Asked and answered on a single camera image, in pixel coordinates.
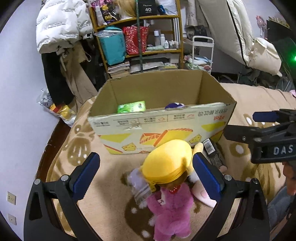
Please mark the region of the person's right hand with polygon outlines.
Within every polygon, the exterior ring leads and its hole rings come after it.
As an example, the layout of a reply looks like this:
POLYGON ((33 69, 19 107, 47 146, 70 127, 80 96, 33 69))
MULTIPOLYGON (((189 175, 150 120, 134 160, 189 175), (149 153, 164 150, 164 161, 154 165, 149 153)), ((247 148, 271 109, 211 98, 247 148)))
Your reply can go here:
POLYGON ((283 174, 286 177, 287 193, 294 196, 296 191, 295 171, 288 162, 282 162, 283 174))

